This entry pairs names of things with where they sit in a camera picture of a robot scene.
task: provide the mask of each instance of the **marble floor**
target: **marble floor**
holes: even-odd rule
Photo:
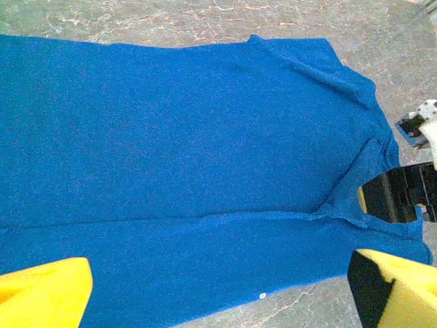
[[[437,16],[432,18],[437,24]],[[437,98],[437,42],[423,8],[404,0],[2,0],[0,33],[181,47],[263,38],[327,38],[345,64],[376,82],[393,125]],[[395,131],[403,164],[429,160]],[[437,226],[425,225],[437,251]],[[290,288],[193,327],[360,327],[345,278]]]

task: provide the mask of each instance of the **white robot part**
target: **white robot part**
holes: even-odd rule
[[[437,171],[437,119],[429,123],[424,123],[419,130],[429,142],[432,162],[434,164],[434,169]]]
[[[426,100],[416,111],[407,113],[398,121],[396,128],[412,147],[431,148],[437,171],[437,100]]]

